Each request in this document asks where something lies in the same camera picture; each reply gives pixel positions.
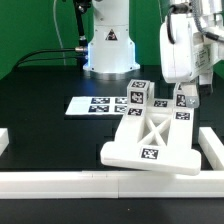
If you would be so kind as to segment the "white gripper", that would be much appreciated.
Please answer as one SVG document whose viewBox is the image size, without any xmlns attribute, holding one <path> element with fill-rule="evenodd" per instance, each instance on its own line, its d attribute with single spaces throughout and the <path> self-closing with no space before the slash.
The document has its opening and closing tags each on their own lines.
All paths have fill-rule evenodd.
<svg viewBox="0 0 224 224">
<path fill-rule="evenodd" d="M 188 108 L 199 107 L 196 82 L 199 75 L 212 71 L 211 46 L 205 45 L 194 19 L 186 14 L 171 14 L 160 28 L 162 74 L 167 83 L 182 83 Z"/>
</svg>

